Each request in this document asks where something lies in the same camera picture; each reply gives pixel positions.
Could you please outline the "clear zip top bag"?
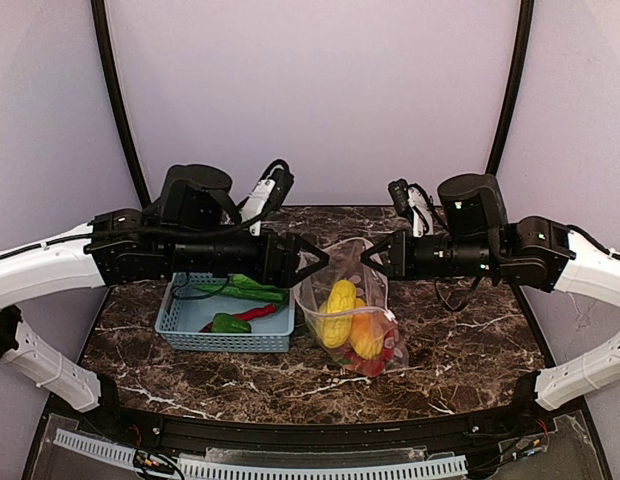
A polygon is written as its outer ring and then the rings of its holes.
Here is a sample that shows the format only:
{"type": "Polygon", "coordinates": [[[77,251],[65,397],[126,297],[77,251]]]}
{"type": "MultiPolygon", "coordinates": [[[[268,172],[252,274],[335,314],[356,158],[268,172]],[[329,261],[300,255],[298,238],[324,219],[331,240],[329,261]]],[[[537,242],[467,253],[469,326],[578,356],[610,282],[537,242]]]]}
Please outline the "clear zip top bag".
{"type": "Polygon", "coordinates": [[[361,262],[372,243],[361,237],[326,249],[329,263],[293,288],[317,344],[343,369],[375,378],[409,366],[399,324],[388,306],[389,284],[361,262]]]}

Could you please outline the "green toy chili pepper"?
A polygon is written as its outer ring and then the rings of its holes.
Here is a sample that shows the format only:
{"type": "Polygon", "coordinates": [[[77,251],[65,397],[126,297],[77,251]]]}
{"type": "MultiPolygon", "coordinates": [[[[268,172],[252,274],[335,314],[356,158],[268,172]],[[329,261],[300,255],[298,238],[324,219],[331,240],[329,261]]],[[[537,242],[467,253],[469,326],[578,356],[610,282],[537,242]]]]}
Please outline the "green toy chili pepper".
{"type": "Polygon", "coordinates": [[[225,286],[215,284],[195,285],[194,289],[205,293],[266,303],[279,304],[289,300],[289,292],[281,289],[257,289],[235,285],[225,286]]]}

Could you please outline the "green toy bitter gourd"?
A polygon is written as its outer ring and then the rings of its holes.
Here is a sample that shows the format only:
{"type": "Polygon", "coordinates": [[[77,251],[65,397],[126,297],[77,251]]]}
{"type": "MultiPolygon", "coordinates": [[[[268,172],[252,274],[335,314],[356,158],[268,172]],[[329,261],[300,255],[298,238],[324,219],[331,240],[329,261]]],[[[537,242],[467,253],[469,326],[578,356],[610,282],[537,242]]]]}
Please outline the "green toy bitter gourd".
{"type": "Polygon", "coordinates": [[[289,289],[284,287],[276,287],[273,285],[264,285],[242,274],[236,274],[231,277],[231,285],[242,290],[270,292],[270,293],[288,293],[289,289]]]}

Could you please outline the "orange yellow toy mango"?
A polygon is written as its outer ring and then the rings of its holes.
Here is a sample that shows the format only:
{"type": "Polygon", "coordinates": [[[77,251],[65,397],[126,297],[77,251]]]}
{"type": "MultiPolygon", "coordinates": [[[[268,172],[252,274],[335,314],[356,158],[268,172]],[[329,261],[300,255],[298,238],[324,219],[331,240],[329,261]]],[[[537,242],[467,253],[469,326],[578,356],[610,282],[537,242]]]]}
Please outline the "orange yellow toy mango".
{"type": "Polygon", "coordinates": [[[349,361],[379,360],[384,336],[384,316],[379,311],[355,314],[349,335],[349,361]]]}

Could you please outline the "green toy bell pepper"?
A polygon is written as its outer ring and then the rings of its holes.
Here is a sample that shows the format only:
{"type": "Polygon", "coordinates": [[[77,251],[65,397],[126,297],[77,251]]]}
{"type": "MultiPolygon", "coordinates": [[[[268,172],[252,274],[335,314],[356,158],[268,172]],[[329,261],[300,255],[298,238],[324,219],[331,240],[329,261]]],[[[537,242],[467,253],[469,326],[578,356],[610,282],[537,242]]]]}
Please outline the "green toy bell pepper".
{"type": "Polygon", "coordinates": [[[248,321],[241,320],[234,315],[218,313],[213,318],[211,332],[219,334],[249,334],[252,332],[252,328],[248,321]]]}

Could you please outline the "red toy lychee bunch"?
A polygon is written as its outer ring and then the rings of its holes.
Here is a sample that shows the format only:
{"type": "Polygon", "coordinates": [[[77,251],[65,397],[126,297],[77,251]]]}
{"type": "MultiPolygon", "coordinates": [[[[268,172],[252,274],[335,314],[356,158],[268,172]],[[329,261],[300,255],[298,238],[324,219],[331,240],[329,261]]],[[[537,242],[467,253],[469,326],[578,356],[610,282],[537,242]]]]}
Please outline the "red toy lychee bunch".
{"type": "Polygon", "coordinates": [[[337,362],[346,370],[375,378],[381,375],[395,357],[396,341],[388,333],[376,339],[361,338],[337,350],[337,362]]]}

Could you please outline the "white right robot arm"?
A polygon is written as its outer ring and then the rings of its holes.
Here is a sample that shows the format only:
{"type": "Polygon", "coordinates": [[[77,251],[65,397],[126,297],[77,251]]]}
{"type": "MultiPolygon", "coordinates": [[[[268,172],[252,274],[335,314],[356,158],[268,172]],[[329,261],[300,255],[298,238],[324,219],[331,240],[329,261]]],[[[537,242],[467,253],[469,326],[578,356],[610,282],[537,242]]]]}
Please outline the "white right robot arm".
{"type": "Polygon", "coordinates": [[[492,174],[461,174],[442,182],[443,211],[415,183],[399,179],[388,191],[411,227],[361,255],[364,265],[394,281],[488,278],[550,293],[580,294],[620,308],[620,253],[579,227],[541,216],[509,222],[492,174]]]}

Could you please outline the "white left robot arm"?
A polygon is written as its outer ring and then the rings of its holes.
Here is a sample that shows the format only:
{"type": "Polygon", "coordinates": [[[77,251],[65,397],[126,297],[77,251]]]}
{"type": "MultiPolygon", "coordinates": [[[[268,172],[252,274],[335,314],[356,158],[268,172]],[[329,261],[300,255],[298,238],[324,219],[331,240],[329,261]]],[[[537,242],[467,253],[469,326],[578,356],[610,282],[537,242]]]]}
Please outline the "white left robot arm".
{"type": "Polygon", "coordinates": [[[293,182],[288,164],[274,161],[251,194],[235,202],[227,173],[208,165],[174,165],[148,207],[105,213],[60,235],[0,252],[0,363],[77,412],[116,416],[114,382],[42,340],[23,319],[20,303],[176,273],[241,274],[262,285],[293,287],[329,262],[302,236],[261,227],[282,206],[293,182]]]}

